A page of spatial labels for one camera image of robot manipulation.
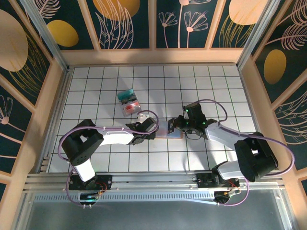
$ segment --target floor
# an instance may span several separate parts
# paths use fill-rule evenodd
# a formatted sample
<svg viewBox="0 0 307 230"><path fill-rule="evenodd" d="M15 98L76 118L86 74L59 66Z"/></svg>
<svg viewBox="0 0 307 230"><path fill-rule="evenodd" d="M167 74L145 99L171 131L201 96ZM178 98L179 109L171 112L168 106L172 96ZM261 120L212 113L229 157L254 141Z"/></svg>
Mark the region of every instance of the floor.
<svg viewBox="0 0 307 230"><path fill-rule="evenodd" d="M223 124L241 132L255 127L236 66L127 66L75 68L58 135L50 153L47 172L69 171L56 154L62 135L83 119L98 126L123 126L136 121L124 117L117 93L133 88L142 110L156 112L161 120L182 114L182 106L200 99L214 99L226 108ZM213 103L202 103L207 118L222 119ZM235 161L236 153L210 140L155 139L142 144L99 147L91 157L96 172L144 172L209 170L223 161Z"/></svg>

